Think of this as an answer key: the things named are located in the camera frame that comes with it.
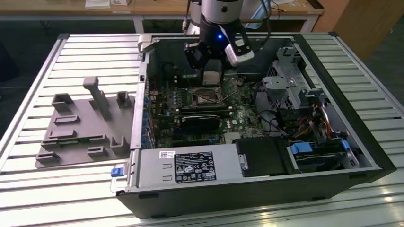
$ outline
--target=floor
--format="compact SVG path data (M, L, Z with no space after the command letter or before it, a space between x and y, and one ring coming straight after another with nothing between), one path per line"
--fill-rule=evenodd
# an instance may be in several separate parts
M178 32L181 22L145 21L145 32ZM134 33L130 21L52 21L44 29L37 21L0 22L0 42L20 69L20 75L0 82L0 137L18 109L41 64L60 33ZM365 64L404 104L404 18Z

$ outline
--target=metal slotted table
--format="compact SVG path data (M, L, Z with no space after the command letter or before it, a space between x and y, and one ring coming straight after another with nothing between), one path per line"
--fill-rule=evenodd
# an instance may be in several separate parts
M338 37L302 34L397 171L329 200L140 220L109 190L110 169L125 160L34 168L54 93L90 98L84 76L98 76L106 96L138 83L137 34L61 35L0 142L0 226L318 226L401 225L404 221L404 111ZM318 82L308 73L316 86Z

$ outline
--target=power supply label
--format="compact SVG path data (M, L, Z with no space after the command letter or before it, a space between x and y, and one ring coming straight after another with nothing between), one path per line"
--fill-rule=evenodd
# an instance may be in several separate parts
M174 155L176 182L214 181L216 170L212 152Z

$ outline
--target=blue latch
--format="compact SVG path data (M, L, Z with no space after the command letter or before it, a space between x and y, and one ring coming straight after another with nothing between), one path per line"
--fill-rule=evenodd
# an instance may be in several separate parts
M313 149L310 148L310 145L306 142L294 143L290 146L290 150L292 150L293 155L297 154L297 153L313 152Z
M345 151L348 151L349 150L349 143L348 143L346 140L342 140L342 146L344 146Z
M110 170L110 176L112 177L124 176L124 167L114 167Z

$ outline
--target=wooden cabinet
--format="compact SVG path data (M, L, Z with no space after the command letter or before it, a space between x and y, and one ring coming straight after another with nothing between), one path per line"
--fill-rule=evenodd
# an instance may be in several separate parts
M324 6L313 32L334 31L365 60L404 14L404 0L318 0Z

